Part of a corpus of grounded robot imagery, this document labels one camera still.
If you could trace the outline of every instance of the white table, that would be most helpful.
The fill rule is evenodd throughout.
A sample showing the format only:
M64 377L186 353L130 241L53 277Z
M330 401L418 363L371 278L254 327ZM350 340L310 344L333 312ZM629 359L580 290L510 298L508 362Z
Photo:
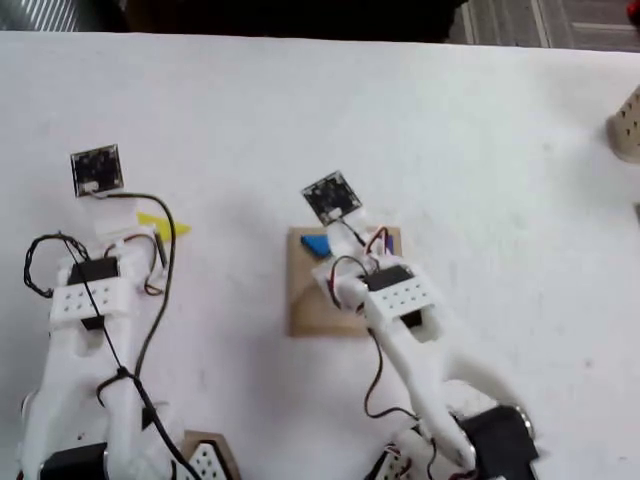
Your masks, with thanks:
M194 227L143 378L245 478L361 478L402 421L362 412L370 341L285 336L285 233L317 224L299 191L335 169L533 387L541 480L633 478L640 168L603 124L639 79L624 53L3 33L0 470L47 348L24 253L87 238L68 155L118 143L128 188ZM385 372L375 406L406 404Z

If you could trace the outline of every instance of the black wire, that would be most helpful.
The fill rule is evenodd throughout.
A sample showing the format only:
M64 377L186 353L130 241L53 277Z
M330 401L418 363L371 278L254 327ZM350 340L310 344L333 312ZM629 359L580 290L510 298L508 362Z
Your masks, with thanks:
M70 237L69 235L65 235L62 232L42 235L36 238L33 242L31 242L31 246L29 246L29 249L27 250L27 253L24 258L24 284L27 287L29 287L31 290L36 292L38 295L40 295L41 297L52 298L53 297L52 288L48 288L47 290L42 290L31 279L31 263L33 262L33 255L36 249L38 248L38 245L40 245L40 243L46 240L62 240L65 242L65 245L67 245L67 248L69 248L69 245L66 242L69 242L69 244L71 244L78 251L78 253L83 258L83 260L90 260L90 258L89 258L89 253L87 252L87 247L85 247L82 243L80 243L75 238Z
M89 300L93 305L93 309L95 310L96 316L101 317L102 315L100 314L98 305L96 304L95 299L93 298L93 294L91 293L91 289L89 288L87 277L85 277L84 272L82 271L82 265L78 263L78 259L73 254L71 247L67 243L67 239L65 238L63 239L63 241L65 246L67 247L67 250L69 250L71 257L73 258L73 261L78 267L78 273L80 274L80 278L82 279L84 288L87 291L87 295L89 295ZM133 384L136 387L136 390L138 390L138 394L140 395L140 398L142 399L144 406L147 408L147 411L151 416L151 422L155 425L156 430L158 430L158 433L160 434L160 437L162 438L162 441L164 442L164 444L167 446L167 449L169 449L169 451L174 456L174 458L178 461L178 463L180 463L184 468L187 469L187 471L189 472L189 474L193 476L193 478L197 480L201 480L201 477L198 475L198 472L196 472L196 470L184 458L180 450L178 450L178 447L176 447L176 445L171 440L171 437L169 436L169 434L167 434L167 431L165 430L164 425L162 424L162 421L160 420L160 417L158 416L158 413L156 412L156 409L153 406L153 402L149 398L149 395L147 394L147 391L144 389L144 386L142 385L142 382L140 381L138 376L132 375L131 372L129 372L129 370L127 370L126 367L122 366L122 363L120 362L120 358L118 357L115 347L113 346L113 342L111 341L111 336L109 335L109 332L107 331L107 327L104 323L102 324L102 330L107 339L107 342L109 343L109 347L111 348L111 353L113 354L113 358L118 364L118 371L114 377L98 385L98 388L96 389L96 396L98 397L98 401L104 407L104 403L102 402L102 398L100 394L109 385L112 385L113 383L123 378L129 378L131 381L133 381Z
M158 197L153 195L149 195L146 193L110 193L105 196L94 195L94 198L97 198L100 200L103 200L106 198L142 198L147 200L153 200L158 205L160 205L160 207L162 207L162 209L164 210L164 213L167 216L167 220L169 221L169 228L171 230L171 247L169 250L169 268L167 270L167 282L164 287L164 298L162 299L162 305L160 305L160 310L156 315L156 319L154 320L153 325L149 330L149 333L144 339L142 348L140 349L140 353L138 354L138 360L136 361L136 368L135 368L134 374L136 377L139 377L142 371L144 357L146 356L147 350L149 348L149 344L151 343L151 340L153 339L153 336L155 335L156 330L160 325L162 316L164 315L164 312L167 309L167 304L169 303L169 293L171 292L171 280L173 278L173 266L175 263L175 256L176 256L176 225L173 221L173 216L171 215L171 211L169 210L169 207L167 207L167 205L162 200L160 200Z
M431 467L433 467L433 464L436 461L436 456L438 455L438 446L436 445L436 439L431 437L431 445L433 446L433 454L431 455L431 459L429 460L429 463L427 464L427 477L429 477L429 480L433 480L433 474L431 473Z
M367 269L365 268L364 264L360 260L358 260L356 257L352 257L351 255L342 255L341 257L336 258L336 261L333 262L333 265L331 265L330 280L327 281L327 289L329 290L329 296L331 297L331 301L339 309L342 309L342 304L340 303L340 300L338 300L338 297L335 292L335 273L336 273L336 267L338 266L338 263L340 263L342 260L351 260L352 262L357 263L362 269L362 271L364 272L364 276L366 277L367 275L369 275L369 272L367 272Z
M343 224L345 227L347 227L351 231L351 233L353 233L353 236L356 237L356 240L358 241L360 246L364 247L366 245L366 242L362 239L362 237L358 234L358 232L356 232L351 225L345 222L344 218L340 217L338 221L341 224Z
M373 339L373 341L376 344L376 349L378 350L378 371L376 372L376 375L373 378L373 381L371 382L371 386L369 387L369 389L367 390L367 393L364 396L364 413L366 413L367 417L369 417L369 418L382 418L382 417L386 417L390 413L400 412L400 413L404 413L405 415L411 417L413 420L418 420L417 415L415 415L415 414L413 414L413 413L409 412L408 410L405 410L404 408L401 408L401 407L387 408L386 410L383 410L382 412L379 412L379 413L371 413L369 411L369 398L371 397L371 394L373 393L373 390L378 385L378 382L380 382L380 378L382 377L382 370L384 368L384 360L383 360L383 357L382 357L382 348L380 347L380 342L378 342L378 339L376 338L375 334L373 333L373 330L369 329L369 335L371 335L371 338Z

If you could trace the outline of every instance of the yellow object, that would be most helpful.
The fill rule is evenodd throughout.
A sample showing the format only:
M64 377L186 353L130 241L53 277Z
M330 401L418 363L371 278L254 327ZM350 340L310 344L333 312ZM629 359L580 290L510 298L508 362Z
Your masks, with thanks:
M138 223L140 225L155 225L156 231L160 234L160 238L163 242L171 240L171 229L169 228L169 220L162 217L156 217L149 215L148 213L138 213ZM176 224L176 237L189 233L191 227L182 223L174 222Z

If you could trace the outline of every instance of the blue object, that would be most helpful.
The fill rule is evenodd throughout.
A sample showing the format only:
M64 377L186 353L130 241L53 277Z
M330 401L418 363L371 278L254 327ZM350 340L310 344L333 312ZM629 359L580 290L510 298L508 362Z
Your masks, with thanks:
M300 243L307 247L307 250L316 258L322 260L331 256L329 248L329 239L325 234L320 235L302 235ZM387 237L387 250L393 253L393 235Z

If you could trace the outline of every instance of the cardboard square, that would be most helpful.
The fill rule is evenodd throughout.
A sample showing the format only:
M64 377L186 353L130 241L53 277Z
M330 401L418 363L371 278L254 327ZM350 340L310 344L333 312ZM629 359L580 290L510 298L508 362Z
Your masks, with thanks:
M322 227L293 227L287 237L287 296L289 329L292 337L365 337L364 318L338 310L324 296L311 270L323 262L300 243L302 235L320 235ZM402 255L400 230L389 227L396 255Z

